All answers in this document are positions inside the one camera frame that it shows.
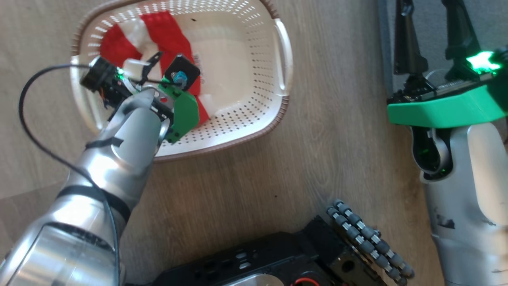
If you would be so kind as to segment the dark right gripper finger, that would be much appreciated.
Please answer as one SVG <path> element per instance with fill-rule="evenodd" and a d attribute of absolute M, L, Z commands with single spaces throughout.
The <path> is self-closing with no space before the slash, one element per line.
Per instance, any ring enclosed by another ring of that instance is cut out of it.
<path fill-rule="evenodd" d="M 428 70 L 421 56 L 413 22 L 413 0 L 396 0 L 394 33 L 394 74 L 419 74 Z"/>
<path fill-rule="evenodd" d="M 446 60 L 452 60 L 452 67 L 446 78 L 476 78 L 468 58 L 480 53 L 481 47 L 463 0 L 442 0 L 446 8 L 448 44 Z"/>

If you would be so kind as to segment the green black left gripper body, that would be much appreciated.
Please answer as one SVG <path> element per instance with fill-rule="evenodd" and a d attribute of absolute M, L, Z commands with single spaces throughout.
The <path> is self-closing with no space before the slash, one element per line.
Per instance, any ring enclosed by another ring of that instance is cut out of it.
<path fill-rule="evenodd" d="M 119 77 L 129 97 L 119 108 L 122 129 L 150 142 L 171 144 L 198 125 L 198 102 L 189 88 L 200 75 L 185 56 L 176 56 L 159 83 L 140 85 L 143 60 L 128 59 Z"/>

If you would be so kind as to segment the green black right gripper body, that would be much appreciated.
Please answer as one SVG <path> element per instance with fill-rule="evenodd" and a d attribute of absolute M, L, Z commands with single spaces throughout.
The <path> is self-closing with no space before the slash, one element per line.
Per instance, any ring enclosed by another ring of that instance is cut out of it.
<path fill-rule="evenodd" d="M 388 101 L 389 121 L 446 129 L 508 118 L 508 48 L 463 58 L 450 72 L 450 81 L 429 91 L 396 93 Z"/>

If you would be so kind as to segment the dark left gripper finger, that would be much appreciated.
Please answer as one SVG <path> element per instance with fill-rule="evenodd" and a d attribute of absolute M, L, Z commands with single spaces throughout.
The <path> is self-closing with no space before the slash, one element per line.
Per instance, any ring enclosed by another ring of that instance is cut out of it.
<path fill-rule="evenodd" d="M 162 54 L 162 51 L 158 51 L 146 61 L 146 64 L 141 70 L 140 85 L 144 85 L 145 83 L 159 83 L 158 80 L 149 79 L 149 73 L 154 66 L 159 63 Z"/>

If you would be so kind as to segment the red and white cloth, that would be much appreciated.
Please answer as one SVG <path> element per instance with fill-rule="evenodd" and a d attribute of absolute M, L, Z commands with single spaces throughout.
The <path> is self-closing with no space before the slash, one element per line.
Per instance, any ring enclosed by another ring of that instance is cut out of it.
<path fill-rule="evenodd" d="M 157 51 L 163 54 L 149 72 L 149 79 L 160 81 L 178 54 L 195 64 L 192 46 L 169 11 L 143 14 L 114 24 L 103 35 L 99 47 L 100 56 L 120 68 L 125 67 L 129 58 L 147 61 Z"/>

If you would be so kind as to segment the grey fabric sofa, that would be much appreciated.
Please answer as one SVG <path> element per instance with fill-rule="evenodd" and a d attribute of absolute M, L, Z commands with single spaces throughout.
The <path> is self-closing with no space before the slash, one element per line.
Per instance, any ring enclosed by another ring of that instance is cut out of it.
<path fill-rule="evenodd" d="M 494 51 L 508 45 L 508 0 L 463 0 L 481 50 Z M 448 45 L 446 8 L 441 0 L 413 0 L 412 20 L 421 55 L 427 59 L 430 82 L 440 85 L 452 67 L 446 60 Z M 377 0 L 383 57 L 383 76 L 387 97 L 404 87 L 404 75 L 394 75 L 393 55 L 396 0 Z"/>

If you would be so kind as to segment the cream plastic laundry basket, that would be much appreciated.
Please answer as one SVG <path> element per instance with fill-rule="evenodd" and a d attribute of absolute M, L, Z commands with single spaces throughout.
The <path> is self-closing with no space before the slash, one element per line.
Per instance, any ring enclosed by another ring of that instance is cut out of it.
<path fill-rule="evenodd" d="M 203 105 L 210 119 L 176 143 L 163 143 L 157 161 L 216 152 L 260 137 L 282 120 L 293 75 L 287 30 L 271 0 L 113 0 L 81 21 L 71 63 L 87 64 L 100 54 L 106 32 L 127 24 L 145 40 L 141 16 L 170 13 L 192 47 L 201 70 Z"/>

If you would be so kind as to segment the grey roller omni wheel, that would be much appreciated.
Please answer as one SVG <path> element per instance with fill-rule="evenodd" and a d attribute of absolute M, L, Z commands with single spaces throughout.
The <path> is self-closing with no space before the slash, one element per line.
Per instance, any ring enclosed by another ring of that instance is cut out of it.
<path fill-rule="evenodd" d="M 408 286 L 408 281 L 414 278 L 414 269 L 392 250 L 377 229 L 365 224 L 363 219 L 341 200 L 336 200 L 332 206 L 327 207 L 326 213 L 344 231 L 345 237 L 361 255 L 371 258 L 397 286 Z"/>

